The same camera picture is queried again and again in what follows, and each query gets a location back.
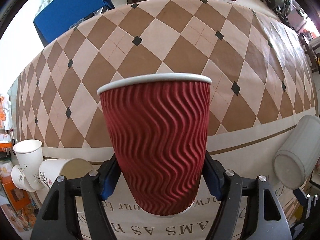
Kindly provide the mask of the blue board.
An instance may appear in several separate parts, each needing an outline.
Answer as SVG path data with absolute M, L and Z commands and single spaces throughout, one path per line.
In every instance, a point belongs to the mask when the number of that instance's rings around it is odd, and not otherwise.
M 44 46 L 104 6 L 103 0 L 53 0 L 33 20 Z

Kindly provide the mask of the white paper cup upright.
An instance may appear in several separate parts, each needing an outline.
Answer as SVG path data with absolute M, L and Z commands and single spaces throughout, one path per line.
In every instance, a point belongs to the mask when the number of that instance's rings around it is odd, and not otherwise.
M 13 150 L 31 188 L 35 191 L 43 189 L 44 185 L 39 176 L 39 168 L 43 162 L 42 142 L 27 139 L 18 142 Z

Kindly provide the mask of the grey ribbed mug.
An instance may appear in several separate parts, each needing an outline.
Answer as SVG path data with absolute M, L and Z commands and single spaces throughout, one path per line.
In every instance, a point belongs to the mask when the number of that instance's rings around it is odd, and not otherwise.
M 273 169 L 288 189 L 300 188 L 319 160 L 319 117 L 303 116 L 276 152 Z

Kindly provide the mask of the checkered brown tablecloth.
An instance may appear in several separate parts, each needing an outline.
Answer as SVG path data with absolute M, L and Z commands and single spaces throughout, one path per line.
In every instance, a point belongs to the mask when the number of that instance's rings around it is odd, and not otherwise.
M 317 114 L 316 87 L 297 34 L 237 4 L 144 1 L 61 34 L 18 77 L 18 138 L 40 140 L 48 160 L 100 165 L 113 148 L 98 88 L 159 73 L 212 80 L 207 151 L 241 177 L 265 176 L 293 221 L 298 202 L 273 158 L 299 120 Z

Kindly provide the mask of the red ripple paper cup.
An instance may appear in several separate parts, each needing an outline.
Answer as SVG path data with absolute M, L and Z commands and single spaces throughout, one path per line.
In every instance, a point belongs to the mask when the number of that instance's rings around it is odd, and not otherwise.
M 193 204 L 209 125 L 209 77 L 190 73 L 128 77 L 98 88 L 114 153 L 136 203 L 155 216 Z

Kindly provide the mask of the white paper cup lying middle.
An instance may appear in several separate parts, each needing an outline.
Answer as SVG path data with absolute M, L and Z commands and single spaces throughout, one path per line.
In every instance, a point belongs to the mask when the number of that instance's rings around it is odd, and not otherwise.
M 51 188 L 59 176 L 67 179 L 82 178 L 91 170 L 93 166 L 84 159 L 48 159 L 39 167 L 39 178 L 44 186 Z

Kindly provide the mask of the white paper cup lying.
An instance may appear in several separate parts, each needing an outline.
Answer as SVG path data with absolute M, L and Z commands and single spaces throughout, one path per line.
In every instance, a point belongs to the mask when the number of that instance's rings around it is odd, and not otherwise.
M 25 177 L 25 174 L 23 173 L 21 167 L 19 165 L 15 165 L 12 168 L 11 171 L 11 179 L 14 183 L 14 185 L 21 190 L 27 191 L 27 192 L 35 192 L 36 190 L 31 187 L 29 182 L 27 181 L 27 178 Z
M 39 167 L 39 178 L 44 186 L 51 188 L 59 176 L 67 179 L 82 178 L 91 170 L 93 166 L 84 159 L 48 159 Z

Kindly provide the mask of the white paper cup lying left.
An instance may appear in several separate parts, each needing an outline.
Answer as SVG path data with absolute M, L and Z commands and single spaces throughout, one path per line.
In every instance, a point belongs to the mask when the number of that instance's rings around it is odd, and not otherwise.
M 36 190 L 31 187 L 29 182 L 27 181 L 27 178 L 25 177 L 25 174 L 23 173 L 21 167 L 19 165 L 15 165 L 12 168 L 11 171 L 11 179 L 14 183 L 14 185 L 21 190 L 27 191 L 27 192 L 35 192 Z

